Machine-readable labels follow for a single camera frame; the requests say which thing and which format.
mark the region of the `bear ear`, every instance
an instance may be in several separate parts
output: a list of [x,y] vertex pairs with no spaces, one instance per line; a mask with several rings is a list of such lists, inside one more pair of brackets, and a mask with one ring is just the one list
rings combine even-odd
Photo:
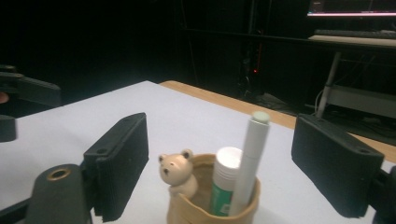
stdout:
[[183,155],[183,157],[188,161],[192,160],[192,151],[190,149],[184,149],[181,151],[181,155]]
[[162,161],[165,159],[165,157],[166,157],[166,155],[165,155],[165,154],[162,154],[162,155],[158,158],[158,161],[159,161],[159,162],[162,162]]

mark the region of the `screw hole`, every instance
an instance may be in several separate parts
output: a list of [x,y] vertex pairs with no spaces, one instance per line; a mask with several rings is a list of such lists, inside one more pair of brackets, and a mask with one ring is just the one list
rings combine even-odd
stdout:
[[67,177],[68,175],[70,175],[71,171],[67,168],[61,168],[58,170],[54,170],[52,171],[48,176],[47,179],[50,181],[55,181],[55,180],[59,180],[59,179],[63,179],[65,177]]

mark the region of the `green label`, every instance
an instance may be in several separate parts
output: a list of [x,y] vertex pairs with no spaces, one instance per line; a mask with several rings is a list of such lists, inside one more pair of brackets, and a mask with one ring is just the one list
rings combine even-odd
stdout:
[[224,190],[212,184],[212,197],[210,198],[210,212],[218,217],[227,217],[230,212],[233,192]]

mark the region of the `pen holder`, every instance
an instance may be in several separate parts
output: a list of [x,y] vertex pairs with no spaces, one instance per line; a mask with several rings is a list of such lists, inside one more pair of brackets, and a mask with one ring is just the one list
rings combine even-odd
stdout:
[[260,181],[256,179],[249,206],[238,216],[217,217],[209,213],[212,191],[214,154],[193,157],[193,174],[198,182],[198,190],[189,200],[185,195],[171,196],[167,214],[168,224],[249,224],[259,205]]

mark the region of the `wooden table edge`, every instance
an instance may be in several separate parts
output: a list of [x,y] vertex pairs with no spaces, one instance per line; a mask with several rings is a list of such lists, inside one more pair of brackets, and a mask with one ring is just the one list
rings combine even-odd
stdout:
[[[261,110],[268,113],[271,117],[271,121],[273,123],[282,125],[287,128],[294,129],[296,118],[291,115],[283,114],[259,105],[253,105],[247,102],[243,102],[225,95],[221,95],[215,93],[213,91],[206,91],[197,87],[193,87],[188,84],[184,84],[174,80],[168,80],[165,82],[160,83],[161,86],[166,88],[172,89],[174,91],[179,91],[190,96],[208,101],[210,103],[216,105],[222,105],[228,107],[230,109],[245,113],[245,114],[252,114],[254,111]],[[385,143],[377,142],[373,139],[369,139],[366,137],[358,136],[356,134],[352,134],[365,144],[369,145],[370,147],[375,148],[376,150],[382,152],[385,155],[385,159],[387,161],[396,162],[396,147],[391,146]]]

